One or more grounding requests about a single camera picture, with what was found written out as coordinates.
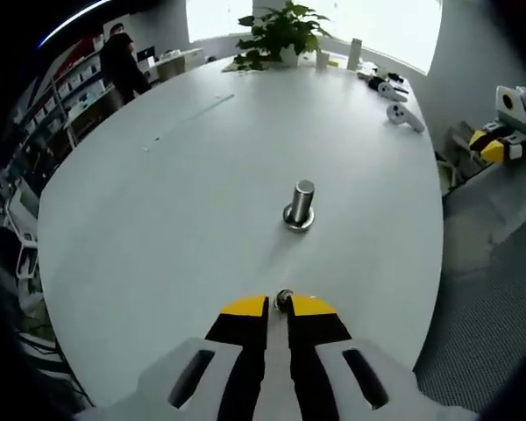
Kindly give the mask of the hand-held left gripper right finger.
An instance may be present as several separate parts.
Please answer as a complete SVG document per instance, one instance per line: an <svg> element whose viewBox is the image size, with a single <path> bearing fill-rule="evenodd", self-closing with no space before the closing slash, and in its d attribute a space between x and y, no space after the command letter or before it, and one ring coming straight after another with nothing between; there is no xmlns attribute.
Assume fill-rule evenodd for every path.
<svg viewBox="0 0 526 421"><path fill-rule="evenodd" d="M474 420L420 391L412 370L355 339L314 296L287 295L290 375L304 420Z"/></svg>

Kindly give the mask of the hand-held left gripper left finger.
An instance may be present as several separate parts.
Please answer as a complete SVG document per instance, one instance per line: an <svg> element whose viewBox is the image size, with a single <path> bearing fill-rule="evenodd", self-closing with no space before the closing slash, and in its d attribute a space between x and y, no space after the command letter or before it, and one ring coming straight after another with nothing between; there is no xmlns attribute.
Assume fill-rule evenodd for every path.
<svg viewBox="0 0 526 421"><path fill-rule="evenodd" d="M265 375L269 299L225 306L203 338L184 341L148 367L136 390L79 420L252 420Z"/></svg>

